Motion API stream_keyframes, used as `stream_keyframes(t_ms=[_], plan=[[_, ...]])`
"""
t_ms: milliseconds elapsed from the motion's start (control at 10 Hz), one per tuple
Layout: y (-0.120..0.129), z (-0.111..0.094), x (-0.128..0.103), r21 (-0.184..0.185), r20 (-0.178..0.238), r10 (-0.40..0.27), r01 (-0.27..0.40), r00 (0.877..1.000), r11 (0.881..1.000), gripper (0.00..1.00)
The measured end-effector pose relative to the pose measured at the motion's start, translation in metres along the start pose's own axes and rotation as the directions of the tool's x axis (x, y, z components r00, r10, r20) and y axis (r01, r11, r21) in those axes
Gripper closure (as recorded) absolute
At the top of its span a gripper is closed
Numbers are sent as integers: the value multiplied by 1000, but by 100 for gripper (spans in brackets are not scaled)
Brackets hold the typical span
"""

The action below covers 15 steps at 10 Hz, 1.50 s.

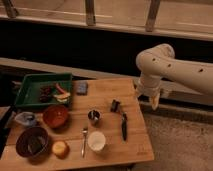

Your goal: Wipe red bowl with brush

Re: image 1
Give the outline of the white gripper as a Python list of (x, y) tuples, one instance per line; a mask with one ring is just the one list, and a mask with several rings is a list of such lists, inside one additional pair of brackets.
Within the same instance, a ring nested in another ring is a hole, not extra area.
[(135, 95), (137, 97), (144, 95), (149, 98), (153, 110), (159, 105), (161, 78), (156, 76), (141, 75), (138, 79)]

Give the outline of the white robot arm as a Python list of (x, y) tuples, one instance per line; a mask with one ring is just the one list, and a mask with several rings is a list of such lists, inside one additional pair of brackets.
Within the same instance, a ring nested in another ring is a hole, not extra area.
[(159, 105), (162, 78), (213, 96), (213, 64), (178, 60), (169, 44), (141, 51), (136, 57), (136, 66), (141, 72), (137, 96), (148, 96), (153, 110)]

